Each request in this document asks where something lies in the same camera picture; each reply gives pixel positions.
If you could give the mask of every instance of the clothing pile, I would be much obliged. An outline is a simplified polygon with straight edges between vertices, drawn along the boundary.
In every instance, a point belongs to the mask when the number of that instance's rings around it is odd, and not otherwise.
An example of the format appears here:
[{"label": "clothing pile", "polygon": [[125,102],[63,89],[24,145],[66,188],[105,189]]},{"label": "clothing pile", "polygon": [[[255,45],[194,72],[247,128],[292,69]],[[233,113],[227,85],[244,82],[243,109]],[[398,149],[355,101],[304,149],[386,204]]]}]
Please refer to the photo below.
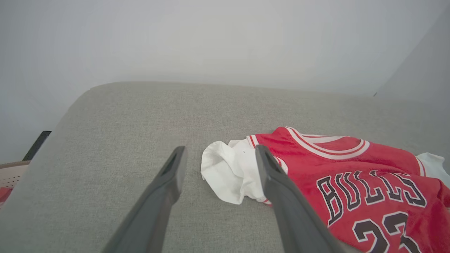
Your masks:
[{"label": "clothing pile", "polygon": [[450,252],[450,176],[444,158],[349,136],[304,135],[291,127],[203,152],[201,174],[223,201],[264,196],[256,145],[269,148],[340,241],[364,252]]}]

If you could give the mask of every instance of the bulls jersey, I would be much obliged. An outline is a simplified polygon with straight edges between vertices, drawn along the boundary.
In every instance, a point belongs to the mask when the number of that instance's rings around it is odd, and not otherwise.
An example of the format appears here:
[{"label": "bulls jersey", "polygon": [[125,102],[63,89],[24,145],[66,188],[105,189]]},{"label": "bulls jersey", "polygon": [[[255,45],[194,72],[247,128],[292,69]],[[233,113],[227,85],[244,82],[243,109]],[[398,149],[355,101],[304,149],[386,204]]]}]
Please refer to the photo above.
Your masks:
[{"label": "bulls jersey", "polygon": [[413,154],[290,127],[247,142],[269,148],[342,242],[365,252],[450,252],[450,190]]}]

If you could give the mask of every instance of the black object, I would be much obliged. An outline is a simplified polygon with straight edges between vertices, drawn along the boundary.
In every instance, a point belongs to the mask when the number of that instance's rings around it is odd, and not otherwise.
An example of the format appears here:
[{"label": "black object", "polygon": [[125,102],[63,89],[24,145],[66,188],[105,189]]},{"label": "black object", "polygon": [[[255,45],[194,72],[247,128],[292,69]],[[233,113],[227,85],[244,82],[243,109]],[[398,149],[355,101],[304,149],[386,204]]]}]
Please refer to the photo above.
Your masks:
[{"label": "black object", "polygon": [[25,155],[25,157],[23,158],[22,161],[31,161],[34,157],[34,155],[37,153],[37,151],[39,150],[39,148],[42,146],[42,144],[44,143],[44,141],[47,139],[47,137],[49,137],[50,133],[52,131],[43,131],[39,137],[36,139],[36,141],[34,142],[33,146],[31,146],[30,150],[28,151],[28,153]]},{"label": "black object", "polygon": [[272,202],[285,252],[341,253],[297,186],[280,168],[267,147],[256,146],[256,161],[264,195]]},{"label": "black object", "polygon": [[103,252],[161,252],[172,205],[181,194],[186,157],[185,147],[172,152]]}]

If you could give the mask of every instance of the gray couch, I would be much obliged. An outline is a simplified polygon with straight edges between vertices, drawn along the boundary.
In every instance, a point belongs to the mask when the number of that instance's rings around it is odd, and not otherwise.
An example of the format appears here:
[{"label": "gray couch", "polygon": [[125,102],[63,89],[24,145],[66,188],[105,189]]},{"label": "gray couch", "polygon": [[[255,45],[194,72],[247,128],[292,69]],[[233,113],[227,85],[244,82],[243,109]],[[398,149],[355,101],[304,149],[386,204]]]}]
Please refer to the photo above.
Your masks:
[{"label": "gray couch", "polygon": [[69,108],[32,160],[0,211],[0,252],[100,251],[179,145],[188,149],[186,176],[163,251],[282,251],[271,207],[225,203],[200,175],[210,143],[278,126],[450,157],[448,117],[421,104],[240,86],[107,84]]}]

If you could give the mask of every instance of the white cloth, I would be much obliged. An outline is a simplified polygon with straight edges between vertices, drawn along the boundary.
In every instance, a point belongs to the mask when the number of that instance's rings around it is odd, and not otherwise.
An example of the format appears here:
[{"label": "white cloth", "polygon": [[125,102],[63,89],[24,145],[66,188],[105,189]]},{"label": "white cloth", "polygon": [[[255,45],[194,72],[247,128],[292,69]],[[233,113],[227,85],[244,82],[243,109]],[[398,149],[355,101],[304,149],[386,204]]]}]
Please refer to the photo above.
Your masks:
[{"label": "white cloth", "polygon": [[[425,175],[440,179],[450,188],[450,176],[442,164],[444,158],[430,153],[417,156]],[[255,149],[248,140],[231,140],[228,145],[216,141],[206,147],[202,155],[202,177],[223,201],[241,204],[245,196],[270,204],[262,191],[256,163]]]},{"label": "white cloth", "polygon": [[418,155],[417,159],[423,164],[425,176],[440,179],[444,185],[450,188],[450,176],[442,166],[444,163],[444,158],[442,156],[423,153]]}]

